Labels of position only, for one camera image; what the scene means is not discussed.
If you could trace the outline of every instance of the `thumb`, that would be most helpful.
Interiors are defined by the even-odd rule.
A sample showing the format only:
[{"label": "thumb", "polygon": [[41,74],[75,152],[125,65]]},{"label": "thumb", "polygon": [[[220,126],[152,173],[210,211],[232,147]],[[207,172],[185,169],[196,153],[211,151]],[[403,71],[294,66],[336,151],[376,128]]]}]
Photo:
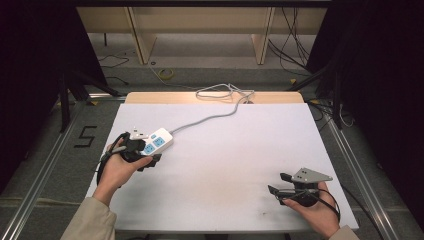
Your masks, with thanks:
[{"label": "thumb", "polygon": [[136,169],[139,169],[149,164],[152,160],[153,160],[153,157],[147,156],[147,157],[140,158],[137,161],[132,162],[131,164],[134,165]]}]

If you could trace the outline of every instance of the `gray cable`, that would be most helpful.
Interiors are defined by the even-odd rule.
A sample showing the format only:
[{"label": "gray cable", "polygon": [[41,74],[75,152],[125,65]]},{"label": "gray cable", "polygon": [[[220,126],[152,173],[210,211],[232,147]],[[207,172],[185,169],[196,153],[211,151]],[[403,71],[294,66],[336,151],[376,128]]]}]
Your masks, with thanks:
[{"label": "gray cable", "polygon": [[[229,89],[229,93],[227,95],[224,95],[224,96],[207,96],[207,95],[201,95],[200,94],[201,92],[203,92],[205,90],[214,89],[214,88],[219,87],[219,86],[225,86],[225,87],[227,87]],[[236,103],[236,105],[235,105],[235,107],[234,107],[234,109],[233,109],[232,112],[227,113],[227,114],[212,115],[212,116],[203,118],[203,119],[201,119],[201,120],[199,120],[197,122],[193,122],[193,123],[190,123],[190,124],[187,124],[187,125],[183,125],[181,127],[178,127],[176,129],[170,131],[169,133],[171,135],[174,135],[174,133],[177,132],[177,131],[180,131],[182,129],[189,128],[189,127],[192,127],[192,126],[195,126],[195,125],[198,125],[198,124],[203,123],[203,122],[205,122],[207,120],[210,120],[210,119],[213,119],[213,118],[220,118],[220,117],[231,116],[231,115],[233,115],[234,113],[237,112],[238,105],[240,104],[240,102],[243,99],[247,99],[249,101],[249,97],[255,92],[254,90],[241,90],[241,89],[237,88],[236,86],[234,86],[232,84],[218,84],[218,85],[215,85],[215,86],[207,87],[207,88],[204,88],[204,89],[201,89],[201,90],[196,91],[196,97],[198,97],[198,98],[199,97],[224,98],[224,97],[230,97],[230,96],[232,96],[232,94],[234,92],[238,92],[238,93],[242,94],[243,96],[237,101],[237,103]]]}]

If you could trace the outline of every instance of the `metal rail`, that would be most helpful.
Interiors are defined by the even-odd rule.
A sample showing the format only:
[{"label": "metal rail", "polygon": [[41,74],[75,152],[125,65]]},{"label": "metal rail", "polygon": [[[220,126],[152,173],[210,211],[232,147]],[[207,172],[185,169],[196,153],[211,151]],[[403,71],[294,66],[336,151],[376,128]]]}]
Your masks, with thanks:
[{"label": "metal rail", "polygon": [[74,128],[75,121],[84,109],[84,106],[85,102],[77,102],[77,104],[74,106],[71,115],[71,121],[68,127],[63,133],[59,134],[34,183],[32,184],[28,193],[22,200],[18,210],[15,212],[9,224],[7,225],[6,231],[2,235],[2,240],[17,239],[19,237],[19,234],[25,226],[25,223],[34,208],[38,197],[40,196],[52,170],[54,169],[54,166],[56,165],[57,160],[62,153],[64,146],[66,145],[69,135]]},{"label": "metal rail", "polygon": [[382,236],[387,240],[400,239],[395,229],[393,228],[393,224],[391,223],[389,216],[384,210],[383,205],[378,199],[377,194],[372,188],[370,181],[368,180],[355,154],[353,153],[353,150],[350,147],[349,142],[343,133],[343,130],[339,130],[333,120],[329,122],[329,125],[331,132],[343,153],[346,163],[349,166],[356,183],[358,184],[359,190],[361,191],[361,194],[364,197],[365,202],[368,205],[368,209],[373,216]]}]

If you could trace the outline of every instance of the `sleeve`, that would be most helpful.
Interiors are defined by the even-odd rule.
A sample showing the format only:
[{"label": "sleeve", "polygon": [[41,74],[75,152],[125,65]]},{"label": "sleeve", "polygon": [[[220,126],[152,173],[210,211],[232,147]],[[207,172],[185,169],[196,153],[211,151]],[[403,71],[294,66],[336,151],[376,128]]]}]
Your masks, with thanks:
[{"label": "sleeve", "polygon": [[84,199],[62,235],[69,239],[115,239],[116,214],[95,198]]},{"label": "sleeve", "polygon": [[344,226],[339,229],[329,240],[359,240],[356,234],[349,228],[349,226]]}]

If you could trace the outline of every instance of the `white table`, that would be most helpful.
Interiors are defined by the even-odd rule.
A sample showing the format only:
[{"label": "white table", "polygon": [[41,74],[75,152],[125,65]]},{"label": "white table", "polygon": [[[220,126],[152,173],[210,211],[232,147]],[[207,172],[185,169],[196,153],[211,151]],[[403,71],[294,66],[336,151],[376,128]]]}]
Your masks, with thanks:
[{"label": "white table", "polygon": [[[122,104],[108,143],[134,126],[150,134],[232,111],[233,104]],[[346,197],[304,103],[240,105],[230,117],[176,132],[154,168],[137,172],[115,194],[116,229],[148,233],[312,231],[280,206],[267,185],[292,188],[279,173],[307,167],[330,175],[340,225],[357,229]],[[95,176],[87,192],[96,187]]]}]

